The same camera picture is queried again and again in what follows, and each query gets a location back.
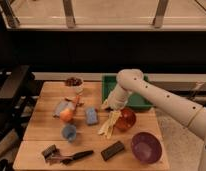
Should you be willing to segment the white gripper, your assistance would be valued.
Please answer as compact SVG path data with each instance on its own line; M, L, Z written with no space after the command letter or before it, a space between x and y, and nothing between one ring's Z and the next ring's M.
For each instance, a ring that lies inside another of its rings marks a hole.
M120 109L123 109L126 106L130 95L131 93L129 91L123 89L119 85L116 85L115 88L110 92L108 100L106 99L102 103L101 109L106 110L110 107L114 110L110 112L111 126L113 126L121 116Z

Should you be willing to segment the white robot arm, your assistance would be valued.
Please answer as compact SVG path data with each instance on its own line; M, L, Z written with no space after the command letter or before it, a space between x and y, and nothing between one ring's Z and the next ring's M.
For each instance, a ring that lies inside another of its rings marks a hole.
M206 171L206 107L146 82L139 69L119 71L116 81L103 107L123 109L132 93L140 94L204 141L198 171Z

